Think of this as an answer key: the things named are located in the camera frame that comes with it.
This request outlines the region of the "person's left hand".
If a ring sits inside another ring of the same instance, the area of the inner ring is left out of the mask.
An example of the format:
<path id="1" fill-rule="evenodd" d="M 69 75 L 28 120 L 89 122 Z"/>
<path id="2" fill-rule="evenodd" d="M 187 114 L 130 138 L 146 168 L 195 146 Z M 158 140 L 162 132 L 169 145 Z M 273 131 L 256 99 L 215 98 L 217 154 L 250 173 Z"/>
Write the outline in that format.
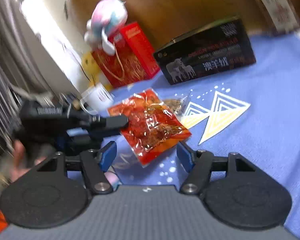
<path id="1" fill-rule="evenodd" d="M 23 162 L 26 159 L 25 147 L 19 140 L 15 140 L 13 143 L 13 161 L 10 168 L 10 181 L 13 183 L 24 174 L 26 174 L 30 168 L 25 167 Z"/>

